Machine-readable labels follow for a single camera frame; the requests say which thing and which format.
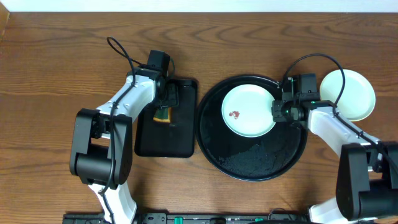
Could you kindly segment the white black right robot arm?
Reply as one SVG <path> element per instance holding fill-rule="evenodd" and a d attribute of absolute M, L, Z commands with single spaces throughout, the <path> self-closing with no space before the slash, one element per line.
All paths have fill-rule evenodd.
<path fill-rule="evenodd" d="M 282 98 L 272 103 L 276 123 L 320 137 L 339 156 L 336 195 L 313 205 L 313 223 L 356 223 L 397 215 L 397 143 L 370 136 L 320 99 L 313 74 L 284 78 Z"/>

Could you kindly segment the mint plate small red stain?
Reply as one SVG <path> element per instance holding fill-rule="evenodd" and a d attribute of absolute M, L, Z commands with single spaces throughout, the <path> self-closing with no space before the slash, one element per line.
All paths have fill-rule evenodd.
<path fill-rule="evenodd" d="M 340 113 L 350 121 L 367 118 L 376 105 L 376 95 L 370 82 L 360 73 L 344 69 L 345 88 L 337 104 Z M 340 70 L 330 72 L 321 82 L 322 100 L 335 102 L 343 84 Z"/>

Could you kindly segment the orange green scrub sponge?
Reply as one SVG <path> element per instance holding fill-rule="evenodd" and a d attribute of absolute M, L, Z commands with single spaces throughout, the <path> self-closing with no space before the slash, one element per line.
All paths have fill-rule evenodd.
<path fill-rule="evenodd" d="M 159 123 L 171 123 L 171 108 L 157 109 L 153 120 Z"/>

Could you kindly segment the mint plate large red stain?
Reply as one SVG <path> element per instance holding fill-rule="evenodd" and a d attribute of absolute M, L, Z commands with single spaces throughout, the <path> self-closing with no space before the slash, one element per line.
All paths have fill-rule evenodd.
<path fill-rule="evenodd" d="M 221 114 L 232 132 L 245 138 L 256 138 L 274 126 L 271 107 L 274 97 L 265 88 L 243 84 L 230 90 L 221 104 Z"/>

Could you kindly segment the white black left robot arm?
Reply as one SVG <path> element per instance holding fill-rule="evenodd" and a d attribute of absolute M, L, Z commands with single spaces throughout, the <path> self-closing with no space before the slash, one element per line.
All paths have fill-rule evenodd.
<path fill-rule="evenodd" d="M 174 73 L 155 65 L 140 65 L 125 84 L 94 110 L 82 108 L 75 118 L 70 172 L 97 196 L 104 223 L 132 223 L 137 205 L 127 178 L 132 167 L 132 124 L 149 105 L 177 105 L 169 90 Z"/>

